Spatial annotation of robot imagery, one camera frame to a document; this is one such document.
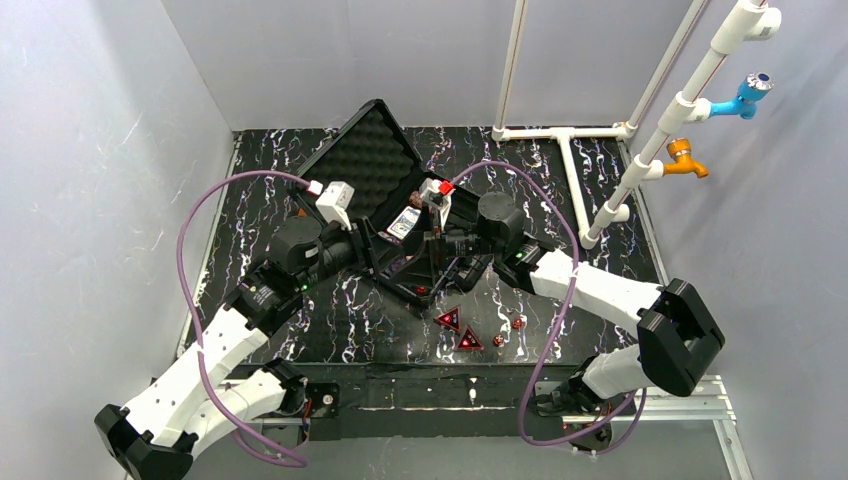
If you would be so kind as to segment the black foam-lined poker case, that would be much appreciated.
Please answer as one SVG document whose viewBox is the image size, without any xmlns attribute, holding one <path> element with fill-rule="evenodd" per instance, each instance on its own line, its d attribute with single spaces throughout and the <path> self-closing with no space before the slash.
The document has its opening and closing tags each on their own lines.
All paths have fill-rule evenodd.
<svg viewBox="0 0 848 480">
<path fill-rule="evenodd" d="M 390 236 L 386 228 L 406 206 L 411 206 L 410 194 L 418 191 L 426 178 L 438 176 L 423 168 L 420 155 L 382 99 L 366 102 L 326 145 L 309 157 L 298 173 L 324 185 L 344 181 L 354 187 L 355 194 L 347 208 L 352 225 L 369 221 L 384 238 L 400 243 L 405 250 L 402 262 L 394 265 L 394 284 L 378 283 L 410 303 L 427 307 L 438 292 L 449 287 L 463 293 L 472 291 L 492 260 L 489 255 L 477 255 L 440 265 L 441 277 L 431 292 L 418 295 L 413 291 L 410 266 L 425 232 L 437 226 L 438 221 L 422 207 L 418 223 L 403 241 Z"/>
</svg>

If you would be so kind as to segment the brown black chip stack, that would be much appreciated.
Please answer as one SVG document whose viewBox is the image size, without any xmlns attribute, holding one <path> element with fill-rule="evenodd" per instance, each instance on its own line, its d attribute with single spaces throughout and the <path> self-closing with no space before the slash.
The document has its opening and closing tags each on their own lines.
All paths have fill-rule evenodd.
<svg viewBox="0 0 848 480">
<path fill-rule="evenodd" d="M 418 191 L 413 191 L 409 196 L 409 204 L 416 209 L 423 207 L 423 201 Z"/>
</svg>

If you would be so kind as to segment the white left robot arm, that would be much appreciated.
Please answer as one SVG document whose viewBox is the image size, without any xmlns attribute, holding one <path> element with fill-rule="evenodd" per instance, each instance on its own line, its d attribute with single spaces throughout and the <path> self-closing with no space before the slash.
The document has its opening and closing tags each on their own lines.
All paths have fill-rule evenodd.
<svg viewBox="0 0 848 480">
<path fill-rule="evenodd" d="M 110 455 L 134 479 L 182 479 L 206 448 L 248 421 L 304 416 L 307 379 L 283 360 L 218 386 L 303 308 L 309 288 L 346 269 L 377 273 L 403 254 L 365 218 L 350 230 L 308 216 L 285 220 L 190 348 L 142 393 L 96 415 Z"/>
</svg>

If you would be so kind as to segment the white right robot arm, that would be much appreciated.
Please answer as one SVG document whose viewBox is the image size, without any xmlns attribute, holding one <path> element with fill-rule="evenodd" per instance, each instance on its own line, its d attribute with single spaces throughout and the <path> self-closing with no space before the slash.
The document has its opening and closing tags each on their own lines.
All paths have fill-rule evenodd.
<svg viewBox="0 0 848 480">
<path fill-rule="evenodd" d="M 445 229 L 446 193 L 419 193 L 412 204 L 436 217 L 436 230 L 424 236 L 431 263 L 483 256 L 507 285 L 585 310 L 635 339 L 624 349 L 587 358 L 561 386 L 542 395 L 549 414 L 590 412 L 646 387 L 688 397 L 726 343 L 692 284 L 641 282 L 580 262 L 526 233 L 524 214 L 504 193 L 484 195 L 465 229 Z"/>
</svg>

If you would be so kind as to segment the blue playing card deck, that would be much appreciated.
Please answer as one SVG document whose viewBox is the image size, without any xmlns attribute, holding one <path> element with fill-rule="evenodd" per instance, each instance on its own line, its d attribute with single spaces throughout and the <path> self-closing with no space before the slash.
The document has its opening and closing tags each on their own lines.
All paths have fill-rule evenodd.
<svg viewBox="0 0 848 480">
<path fill-rule="evenodd" d="M 399 241 L 403 241 L 415 228 L 421 211 L 406 206 L 386 228 L 386 232 Z"/>
</svg>

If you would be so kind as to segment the upper all-in triangle button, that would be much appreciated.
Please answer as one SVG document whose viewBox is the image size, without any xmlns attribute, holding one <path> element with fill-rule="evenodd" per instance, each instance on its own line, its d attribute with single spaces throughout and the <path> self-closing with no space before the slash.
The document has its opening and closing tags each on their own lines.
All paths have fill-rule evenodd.
<svg viewBox="0 0 848 480">
<path fill-rule="evenodd" d="M 461 308 L 459 306 L 453 307 L 448 311 L 437 315 L 434 318 L 434 323 L 441 328 L 454 332 L 461 332 Z"/>
</svg>

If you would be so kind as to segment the all-in triangle button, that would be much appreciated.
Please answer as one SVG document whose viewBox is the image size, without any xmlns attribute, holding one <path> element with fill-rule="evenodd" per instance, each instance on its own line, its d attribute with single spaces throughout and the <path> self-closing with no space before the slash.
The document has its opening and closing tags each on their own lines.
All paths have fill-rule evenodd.
<svg viewBox="0 0 848 480">
<path fill-rule="evenodd" d="M 460 335 L 460 339 L 456 344 L 456 349 L 458 351 L 480 351 L 484 349 L 484 345 L 473 329 L 470 326 L 467 326 Z"/>
<path fill-rule="evenodd" d="M 461 332 L 461 308 L 459 306 L 453 307 L 448 311 L 437 315 L 434 318 L 434 323 L 441 328 L 454 332 Z"/>
</svg>

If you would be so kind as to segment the lower all-in triangle button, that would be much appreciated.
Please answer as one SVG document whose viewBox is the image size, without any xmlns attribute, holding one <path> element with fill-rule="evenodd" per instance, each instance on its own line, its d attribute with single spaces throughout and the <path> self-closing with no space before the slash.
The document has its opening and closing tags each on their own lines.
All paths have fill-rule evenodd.
<svg viewBox="0 0 848 480">
<path fill-rule="evenodd" d="M 460 335 L 460 339 L 456 344 L 456 349 L 458 351 L 480 351 L 484 349 L 484 345 L 473 329 L 470 326 L 467 326 Z"/>
</svg>

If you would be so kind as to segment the orange tap valve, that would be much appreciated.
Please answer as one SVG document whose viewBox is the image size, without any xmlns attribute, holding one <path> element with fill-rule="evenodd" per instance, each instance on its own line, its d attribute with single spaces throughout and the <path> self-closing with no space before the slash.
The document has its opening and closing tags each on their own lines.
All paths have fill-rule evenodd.
<svg viewBox="0 0 848 480">
<path fill-rule="evenodd" d="M 667 144 L 666 150 L 671 163 L 663 166 L 664 176 L 695 174 L 697 178 L 702 179 L 709 175 L 708 168 L 693 158 L 689 139 L 676 138 Z"/>
</svg>

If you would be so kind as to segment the blue tap valve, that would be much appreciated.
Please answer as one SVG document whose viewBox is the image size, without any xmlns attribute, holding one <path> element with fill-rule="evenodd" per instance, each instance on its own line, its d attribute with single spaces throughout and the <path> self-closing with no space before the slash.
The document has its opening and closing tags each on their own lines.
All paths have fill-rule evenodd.
<svg viewBox="0 0 848 480">
<path fill-rule="evenodd" d="M 774 81 L 765 72 L 752 72 L 740 83 L 736 96 L 728 101 L 712 103 L 709 117 L 738 116 L 745 120 L 754 118 L 758 103 L 773 89 Z"/>
</svg>

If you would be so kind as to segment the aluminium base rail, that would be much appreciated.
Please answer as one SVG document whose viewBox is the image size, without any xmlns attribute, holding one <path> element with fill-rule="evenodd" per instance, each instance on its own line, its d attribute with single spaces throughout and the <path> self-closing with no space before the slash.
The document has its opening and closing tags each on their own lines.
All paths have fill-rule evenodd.
<svg viewBox="0 0 848 480">
<path fill-rule="evenodd" d="M 199 455 L 239 422 L 263 427 L 298 426 L 312 442 L 389 438 L 567 436 L 578 451 L 613 446 L 616 421 L 710 421 L 723 440 L 731 475 L 751 475 L 735 429 L 735 415 L 721 380 L 711 376 L 688 397 L 658 389 L 620 394 L 596 406 L 567 406 L 549 379 L 538 382 L 527 405 L 523 369 L 400 370 L 395 365 L 314 370 L 280 380 L 264 370 L 241 372 L 180 397 L 156 380 L 128 410 L 140 432 L 164 418 L 177 433 L 176 449 Z"/>
</svg>

